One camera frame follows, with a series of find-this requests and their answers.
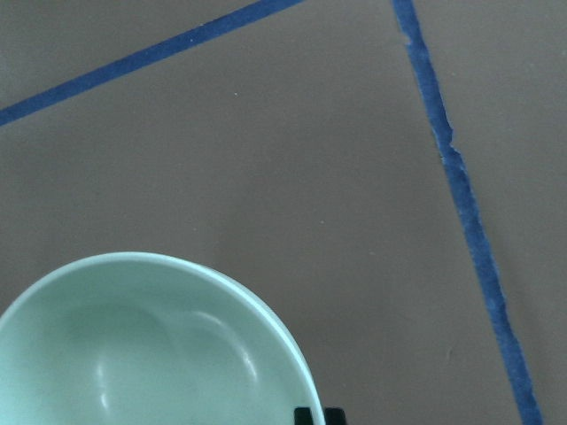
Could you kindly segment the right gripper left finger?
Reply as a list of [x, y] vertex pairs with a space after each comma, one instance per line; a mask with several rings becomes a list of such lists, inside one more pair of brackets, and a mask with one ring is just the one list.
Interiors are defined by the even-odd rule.
[[297, 407], [293, 413], [295, 425], [313, 425], [313, 416], [309, 407]]

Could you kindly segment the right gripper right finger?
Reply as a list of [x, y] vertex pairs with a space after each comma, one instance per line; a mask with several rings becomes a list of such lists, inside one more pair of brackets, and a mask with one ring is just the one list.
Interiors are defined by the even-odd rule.
[[346, 425], [346, 414], [342, 408], [325, 407], [323, 413], [326, 425]]

